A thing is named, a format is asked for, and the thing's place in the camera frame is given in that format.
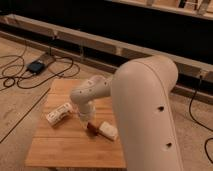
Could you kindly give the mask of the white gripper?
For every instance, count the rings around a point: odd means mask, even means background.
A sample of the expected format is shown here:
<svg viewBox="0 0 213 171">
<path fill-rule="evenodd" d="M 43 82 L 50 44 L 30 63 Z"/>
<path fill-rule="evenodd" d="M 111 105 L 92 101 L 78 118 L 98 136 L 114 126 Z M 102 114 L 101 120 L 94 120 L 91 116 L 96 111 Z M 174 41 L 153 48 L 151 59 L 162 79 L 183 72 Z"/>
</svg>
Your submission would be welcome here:
<svg viewBox="0 0 213 171">
<path fill-rule="evenodd" d="M 95 105 L 92 102 L 88 102 L 86 104 L 81 104 L 78 107 L 79 117 L 82 121 L 88 122 L 95 115 L 96 109 Z"/>
</svg>

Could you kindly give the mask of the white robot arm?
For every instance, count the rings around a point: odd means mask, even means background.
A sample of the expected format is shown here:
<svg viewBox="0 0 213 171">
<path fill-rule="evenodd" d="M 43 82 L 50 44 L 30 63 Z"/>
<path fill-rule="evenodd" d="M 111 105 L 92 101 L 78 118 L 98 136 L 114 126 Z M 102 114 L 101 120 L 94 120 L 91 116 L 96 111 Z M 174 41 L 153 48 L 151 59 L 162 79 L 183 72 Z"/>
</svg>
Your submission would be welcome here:
<svg viewBox="0 0 213 171">
<path fill-rule="evenodd" d="M 71 91 L 70 99 L 85 121 L 95 113 L 93 100 L 112 99 L 127 171 L 184 171 L 169 102 L 177 79 L 170 58 L 138 58 L 108 78 L 86 80 Z"/>
</svg>

